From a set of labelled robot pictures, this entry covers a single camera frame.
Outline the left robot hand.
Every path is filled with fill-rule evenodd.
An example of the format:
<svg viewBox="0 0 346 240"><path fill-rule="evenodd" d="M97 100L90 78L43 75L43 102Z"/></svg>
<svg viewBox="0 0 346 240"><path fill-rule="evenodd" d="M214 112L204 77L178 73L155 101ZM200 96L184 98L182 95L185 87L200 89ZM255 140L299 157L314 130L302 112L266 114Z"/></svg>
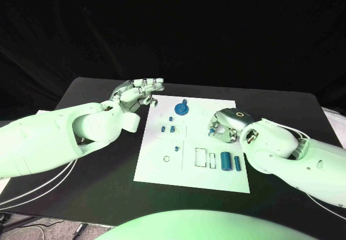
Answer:
<svg viewBox="0 0 346 240"><path fill-rule="evenodd" d="M125 113L133 113L141 105L156 106L158 100L152 98L152 92L164 90L162 78L139 78L126 80L116 86L109 100L118 103Z"/></svg>

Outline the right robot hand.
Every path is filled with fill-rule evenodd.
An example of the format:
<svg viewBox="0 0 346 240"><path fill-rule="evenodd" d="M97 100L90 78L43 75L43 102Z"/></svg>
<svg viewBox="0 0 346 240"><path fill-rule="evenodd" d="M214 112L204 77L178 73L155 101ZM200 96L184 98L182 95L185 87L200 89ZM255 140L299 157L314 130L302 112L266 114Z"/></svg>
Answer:
<svg viewBox="0 0 346 240"><path fill-rule="evenodd" d="M214 112L210 118L207 136L231 144L236 142L244 127L253 122L255 119L246 112L236 108L223 108Z"/></svg>

